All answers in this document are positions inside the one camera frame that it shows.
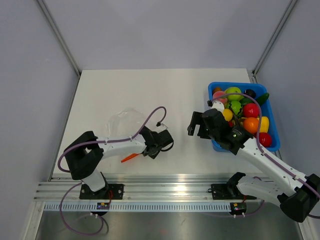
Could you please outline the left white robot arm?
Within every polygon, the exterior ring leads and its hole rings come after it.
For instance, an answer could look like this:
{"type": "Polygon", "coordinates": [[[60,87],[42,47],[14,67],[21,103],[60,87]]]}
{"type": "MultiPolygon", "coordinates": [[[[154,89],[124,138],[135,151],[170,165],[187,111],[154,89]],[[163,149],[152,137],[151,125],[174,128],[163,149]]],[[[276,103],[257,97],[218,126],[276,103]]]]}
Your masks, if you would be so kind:
{"type": "Polygon", "coordinates": [[[82,181],[81,200],[121,200],[122,184],[110,184],[97,166],[101,160],[120,155],[143,155],[155,159],[159,153],[173,147],[174,140],[167,129],[152,131],[146,126],[127,138],[99,138],[93,131],[86,131],[67,147],[65,158],[73,180],[82,181]]]}

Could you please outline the clear zip top bag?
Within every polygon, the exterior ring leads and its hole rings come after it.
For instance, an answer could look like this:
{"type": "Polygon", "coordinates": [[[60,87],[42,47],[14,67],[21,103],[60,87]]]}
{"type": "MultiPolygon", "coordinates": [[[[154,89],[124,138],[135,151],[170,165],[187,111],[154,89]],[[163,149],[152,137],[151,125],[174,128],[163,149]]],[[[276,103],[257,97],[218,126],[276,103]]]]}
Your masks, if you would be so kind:
{"type": "Polygon", "coordinates": [[[105,134],[109,138],[124,139],[133,136],[147,119],[135,108],[127,107],[113,115],[105,124],[105,134]]]}

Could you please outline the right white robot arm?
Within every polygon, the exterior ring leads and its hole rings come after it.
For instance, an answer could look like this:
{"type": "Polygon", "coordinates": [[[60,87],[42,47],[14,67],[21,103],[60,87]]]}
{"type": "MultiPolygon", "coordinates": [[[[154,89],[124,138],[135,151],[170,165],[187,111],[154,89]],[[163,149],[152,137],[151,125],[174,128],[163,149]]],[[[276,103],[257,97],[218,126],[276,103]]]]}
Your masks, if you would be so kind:
{"type": "Polygon", "coordinates": [[[264,182],[242,172],[235,173],[226,183],[230,197],[252,196],[278,206],[291,220],[302,223],[320,200],[320,178],[292,168],[263,147],[242,125],[230,126],[215,108],[193,112],[187,127],[192,136],[217,142],[235,156],[241,156],[271,179],[264,182]]]}

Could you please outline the yellow toy lemon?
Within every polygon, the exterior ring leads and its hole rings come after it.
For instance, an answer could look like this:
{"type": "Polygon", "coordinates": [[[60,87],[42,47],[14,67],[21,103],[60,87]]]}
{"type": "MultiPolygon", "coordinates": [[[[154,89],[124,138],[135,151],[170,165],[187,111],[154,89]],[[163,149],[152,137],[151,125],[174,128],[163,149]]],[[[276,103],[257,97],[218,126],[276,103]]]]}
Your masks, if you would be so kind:
{"type": "Polygon", "coordinates": [[[230,109],[224,109],[222,115],[227,122],[231,121],[233,118],[233,112],[230,109]]]}

